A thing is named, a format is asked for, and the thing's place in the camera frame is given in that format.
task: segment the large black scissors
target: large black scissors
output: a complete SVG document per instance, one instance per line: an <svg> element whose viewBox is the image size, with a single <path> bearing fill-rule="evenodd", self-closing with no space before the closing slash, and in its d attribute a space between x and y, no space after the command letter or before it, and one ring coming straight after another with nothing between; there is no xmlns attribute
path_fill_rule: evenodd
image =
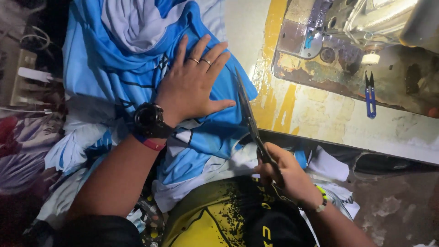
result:
<svg viewBox="0 0 439 247"><path fill-rule="evenodd" d="M248 100L247 92L245 91L244 83L242 82L242 78L239 75L238 69L235 67L236 75L238 77L238 96L239 96L239 102L241 105L241 112L242 112L242 118L244 122L248 125L248 130L250 131L250 136L252 137L253 141L258 146L258 155L261 158L263 163L269 163L272 167L274 172L277 176L277 186L280 188L285 187L285 181L284 177L282 176L281 169L279 168L279 165L276 161L271 158L271 155L268 153L267 149L265 148L264 144L262 143L262 140L259 136L259 130L256 127L255 118L253 116L253 111L250 107L250 102Z"/></svg>

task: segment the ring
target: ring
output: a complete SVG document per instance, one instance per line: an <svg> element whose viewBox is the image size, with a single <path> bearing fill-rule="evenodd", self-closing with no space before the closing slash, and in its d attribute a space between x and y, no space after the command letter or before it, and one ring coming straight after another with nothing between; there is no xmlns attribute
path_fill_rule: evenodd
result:
<svg viewBox="0 0 439 247"><path fill-rule="evenodd" d="M201 61L205 61L206 63L209 64L209 66L212 66L212 63L211 63L209 60L207 60L207 59L205 59L205 58L201 58L200 60L201 60Z"/></svg>
<svg viewBox="0 0 439 247"><path fill-rule="evenodd" d="M195 59L195 58L187 58L187 59L190 59L190 60L192 60L192 61L195 61L195 62L197 62L197 63L200 63L200 61L198 61L198 60Z"/></svg>

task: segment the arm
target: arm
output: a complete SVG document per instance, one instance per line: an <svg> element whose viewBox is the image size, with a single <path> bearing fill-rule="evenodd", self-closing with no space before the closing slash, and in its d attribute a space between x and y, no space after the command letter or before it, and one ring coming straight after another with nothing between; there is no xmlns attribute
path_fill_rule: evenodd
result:
<svg viewBox="0 0 439 247"><path fill-rule="evenodd" d="M190 57L200 60L210 36L195 45ZM205 58L212 61L184 61L188 37L180 42L172 69L163 78L155 102L163 108L164 122L175 127L185 119L206 116L230 106L233 100L211 101L212 85L230 58L223 42L212 48ZM166 139L151 139L163 144ZM117 215L126 217L139 198L143 184L158 152L137 141L132 135L112 150L91 174L70 207L68 220L82 215Z"/></svg>
<svg viewBox="0 0 439 247"><path fill-rule="evenodd" d="M294 156L269 142L265 144L265 147L281 168L285 180L285 193L300 202L304 209L309 210L306 215L321 246L376 246L362 230L331 203L328 203L323 211L317 213L315 209L323 203L322 194L299 166ZM271 183L272 178L276 179L271 165L267 163L259 162L255 172L261 175L264 184Z"/></svg>

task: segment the person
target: person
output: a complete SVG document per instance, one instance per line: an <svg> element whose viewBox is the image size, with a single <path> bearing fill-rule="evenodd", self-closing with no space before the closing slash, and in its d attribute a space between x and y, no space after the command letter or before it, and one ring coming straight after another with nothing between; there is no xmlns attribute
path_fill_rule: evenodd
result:
<svg viewBox="0 0 439 247"><path fill-rule="evenodd" d="M185 61L188 37L184 36L172 69L159 86L155 103L171 128L185 119L236 105L233 100L209 99L212 85L230 57L224 52L227 42L202 57L209 40L208 35L202 37ZM166 138L149 141L158 147ZM261 161L255 168L260 179L240 176L199 186L170 211L162 245L316 246L300 215L300 205L321 246L375 246L331 203L323 206L323 193L290 152L271 143L265 147L281 167L283 190L273 183L277 178L272 167ZM157 155L154 147L145 147L133 135L114 148L77 194L55 246L142 246L139 232L126 217Z"/></svg>

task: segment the black and yellow shirt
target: black and yellow shirt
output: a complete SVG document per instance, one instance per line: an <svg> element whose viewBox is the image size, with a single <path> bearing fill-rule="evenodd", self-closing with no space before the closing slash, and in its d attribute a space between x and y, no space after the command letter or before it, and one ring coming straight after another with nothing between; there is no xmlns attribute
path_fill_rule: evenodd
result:
<svg viewBox="0 0 439 247"><path fill-rule="evenodd" d="M59 245L142 246L134 225L116 216L69 222ZM192 190L169 213L163 247L315 246L297 207L274 186L241 176Z"/></svg>

